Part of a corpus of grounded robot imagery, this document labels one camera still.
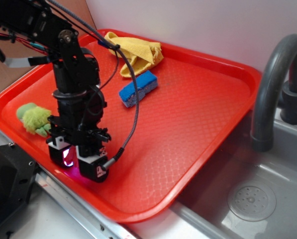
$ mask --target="sink drain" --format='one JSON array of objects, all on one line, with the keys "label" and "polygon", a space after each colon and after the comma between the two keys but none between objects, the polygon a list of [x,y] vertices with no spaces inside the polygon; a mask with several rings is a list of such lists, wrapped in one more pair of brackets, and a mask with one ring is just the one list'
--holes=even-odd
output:
[{"label": "sink drain", "polygon": [[273,191],[258,181],[246,181],[228,194],[228,205],[239,218],[257,222],[270,216],[277,201]]}]

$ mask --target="sink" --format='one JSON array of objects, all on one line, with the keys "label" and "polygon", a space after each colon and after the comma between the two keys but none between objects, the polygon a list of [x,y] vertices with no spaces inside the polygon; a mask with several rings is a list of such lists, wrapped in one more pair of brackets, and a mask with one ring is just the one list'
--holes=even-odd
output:
[{"label": "sink", "polygon": [[297,127],[275,120],[274,147],[250,145],[249,113],[177,201],[231,238],[297,238]]}]

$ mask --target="red tray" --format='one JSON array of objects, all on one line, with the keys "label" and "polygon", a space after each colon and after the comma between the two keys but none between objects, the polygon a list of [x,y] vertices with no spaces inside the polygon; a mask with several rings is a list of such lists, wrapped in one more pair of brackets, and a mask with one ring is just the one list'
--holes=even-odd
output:
[{"label": "red tray", "polygon": [[[115,56],[90,36],[82,37],[80,45],[94,53],[105,82],[115,67]],[[16,110],[28,102],[57,114],[50,64],[35,68],[0,94],[0,129],[112,220],[146,220],[171,204],[251,109],[261,78],[251,67],[173,45],[163,43],[162,53],[165,59],[151,69],[159,86],[141,100],[136,132],[104,183],[82,177],[77,166],[55,165],[45,139],[26,133],[16,118]],[[135,107],[126,108],[118,95],[129,82],[117,73],[103,89],[108,107],[100,127],[107,127],[112,137],[106,144],[109,158],[117,153],[133,124]]]}]

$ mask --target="faucet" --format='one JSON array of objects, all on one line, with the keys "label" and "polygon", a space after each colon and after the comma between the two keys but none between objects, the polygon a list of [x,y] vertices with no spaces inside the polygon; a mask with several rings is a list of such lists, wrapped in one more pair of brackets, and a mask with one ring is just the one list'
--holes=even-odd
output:
[{"label": "faucet", "polygon": [[[288,72],[289,80],[284,82]],[[250,132],[255,151],[265,152],[273,147],[277,105],[282,108],[283,121],[297,124],[297,34],[288,35],[279,42],[263,72]]]}]

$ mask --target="sponge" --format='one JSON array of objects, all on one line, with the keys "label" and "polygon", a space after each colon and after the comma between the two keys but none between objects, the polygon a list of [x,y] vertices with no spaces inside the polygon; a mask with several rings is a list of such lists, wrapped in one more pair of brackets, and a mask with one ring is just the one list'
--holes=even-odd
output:
[{"label": "sponge", "polygon": [[[137,89],[139,101],[142,100],[145,95],[151,92],[158,86],[157,77],[153,75],[150,71],[146,71],[136,78]],[[132,107],[136,104],[135,89],[134,83],[131,82],[125,86],[120,92],[119,96],[121,97],[123,103],[126,107]]]}]

